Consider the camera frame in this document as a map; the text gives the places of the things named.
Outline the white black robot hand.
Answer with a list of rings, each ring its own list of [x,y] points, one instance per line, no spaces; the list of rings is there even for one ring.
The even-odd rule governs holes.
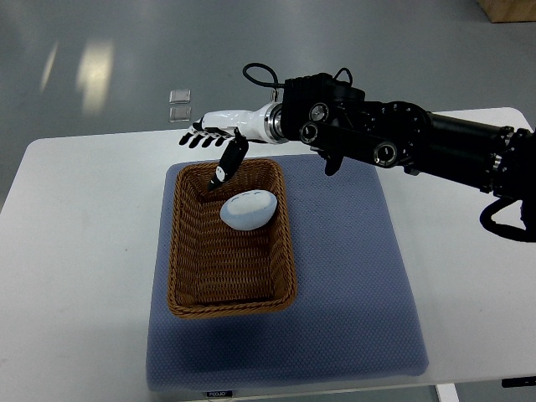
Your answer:
[[[208,190],[213,191],[227,183],[238,171],[247,153],[247,140],[282,144],[288,142],[281,129],[281,103],[268,103],[257,111],[225,110],[204,114],[193,123],[193,133],[187,132],[178,141],[179,146],[203,148],[215,145],[221,147],[229,141]]]

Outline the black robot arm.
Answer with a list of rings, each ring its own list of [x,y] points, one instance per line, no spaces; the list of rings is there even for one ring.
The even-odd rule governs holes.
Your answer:
[[[289,79],[283,98],[258,111],[218,111],[194,122],[180,145],[302,142],[326,160],[347,157],[380,168],[402,167],[474,187],[499,198],[535,196],[535,135],[441,116],[404,101],[366,101],[362,90],[326,73]]]

